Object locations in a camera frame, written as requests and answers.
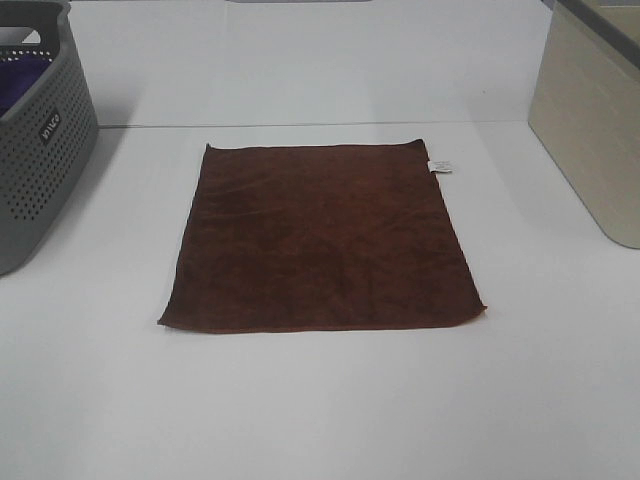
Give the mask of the brown towel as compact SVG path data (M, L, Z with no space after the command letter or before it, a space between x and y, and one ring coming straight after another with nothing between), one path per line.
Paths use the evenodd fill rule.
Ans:
M165 327L448 328L484 312L425 143L208 147Z

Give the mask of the grey perforated laundry basket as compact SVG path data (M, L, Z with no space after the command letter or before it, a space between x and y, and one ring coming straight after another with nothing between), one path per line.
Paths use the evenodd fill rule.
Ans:
M1 24L30 28L35 45L1 48L1 65L46 69L1 116L1 272L20 268L60 215L88 163L98 122L67 1L4 1Z

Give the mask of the beige plastic bin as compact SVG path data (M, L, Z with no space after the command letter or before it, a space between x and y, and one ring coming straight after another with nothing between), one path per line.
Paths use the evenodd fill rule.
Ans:
M528 123L602 232L638 248L638 2L555 3Z

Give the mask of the purple cloth in basket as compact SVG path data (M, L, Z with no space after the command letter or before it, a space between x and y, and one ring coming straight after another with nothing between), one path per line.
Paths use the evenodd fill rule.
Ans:
M1 62L1 116L8 114L24 97L35 97L50 84L54 60L22 55Z

